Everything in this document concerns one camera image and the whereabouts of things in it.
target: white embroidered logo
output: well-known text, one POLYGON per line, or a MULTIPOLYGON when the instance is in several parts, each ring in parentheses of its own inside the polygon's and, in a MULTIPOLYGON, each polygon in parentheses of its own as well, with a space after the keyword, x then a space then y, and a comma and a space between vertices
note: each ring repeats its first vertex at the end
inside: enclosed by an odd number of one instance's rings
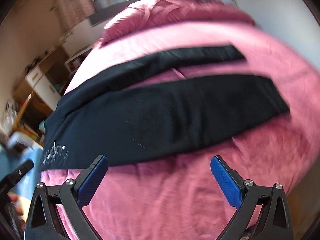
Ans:
POLYGON ((56 160, 56 157, 63 157, 64 159, 68 156, 68 151, 65 152, 65 145, 60 146, 60 142, 56 145, 56 141, 53 143, 51 150, 48 150, 47 154, 44 154, 43 164, 48 164, 56 160))

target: silver screw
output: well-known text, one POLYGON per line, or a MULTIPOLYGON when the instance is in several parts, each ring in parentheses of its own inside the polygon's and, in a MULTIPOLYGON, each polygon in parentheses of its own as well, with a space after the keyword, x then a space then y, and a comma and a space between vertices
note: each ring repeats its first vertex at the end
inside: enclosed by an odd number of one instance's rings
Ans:
POLYGON ((75 181, 74 181, 73 179, 67 179, 67 180, 66 180, 66 184, 67 184, 68 186, 72 185, 74 182, 75 182, 75 181))
POLYGON ((282 185, 280 183, 276 183, 276 188, 277 189, 282 189, 282 185))
POLYGON ((42 188, 42 187, 43 187, 43 183, 42 182, 38 183, 37 186, 36 186, 36 188, 42 188))
POLYGON ((245 184, 246 184, 247 186, 253 186, 253 181, 252 181, 251 179, 247 179, 247 180, 245 181, 245 184))

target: drawer handle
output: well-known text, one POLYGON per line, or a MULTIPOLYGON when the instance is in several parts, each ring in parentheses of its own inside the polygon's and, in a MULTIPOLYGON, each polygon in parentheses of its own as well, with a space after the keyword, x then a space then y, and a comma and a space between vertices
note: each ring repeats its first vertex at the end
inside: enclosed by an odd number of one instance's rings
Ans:
POLYGON ((50 89, 51 89, 51 91, 52 91, 53 93, 56 92, 56 90, 55 90, 52 86, 49 86, 49 87, 50 87, 50 89))
POLYGON ((36 79, 36 77, 38 76, 38 72, 32 77, 32 81, 34 81, 36 79))

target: pink fitted sheet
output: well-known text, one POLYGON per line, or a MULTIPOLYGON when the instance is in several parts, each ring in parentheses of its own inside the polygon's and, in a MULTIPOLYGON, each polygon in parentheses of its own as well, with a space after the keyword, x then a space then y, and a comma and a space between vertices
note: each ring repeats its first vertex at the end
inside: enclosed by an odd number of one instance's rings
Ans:
MULTIPOLYGON (((229 43, 246 61, 185 67, 180 73, 170 70, 139 85, 220 73, 264 75, 274 81, 290 115, 197 152, 109 168, 91 203, 83 208, 104 240, 215 239, 235 211, 211 174, 215 155, 243 178, 263 186, 280 182, 287 193, 315 161, 320 150, 319 74, 292 49, 248 24, 184 22, 127 35, 93 49, 67 92, 110 66, 146 54, 229 43)), ((79 172, 47 170, 42 181, 58 185, 79 172)), ((62 207, 58 209, 69 236, 77 239, 62 207)))

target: blue gripper pad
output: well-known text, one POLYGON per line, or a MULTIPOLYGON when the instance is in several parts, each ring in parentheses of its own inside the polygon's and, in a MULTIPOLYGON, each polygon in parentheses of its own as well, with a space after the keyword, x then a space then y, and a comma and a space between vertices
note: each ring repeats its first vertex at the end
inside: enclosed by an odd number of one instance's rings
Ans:
POLYGON ((228 200, 230 206, 239 209, 241 206, 241 190, 230 176, 229 172, 223 167, 217 157, 211 159, 211 172, 217 180, 222 192, 228 200))
POLYGON ((89 205, 104 175, 107 173, 108 167, 108 159, 103 156, 78 189, 77 204, 79 207, 89 205))

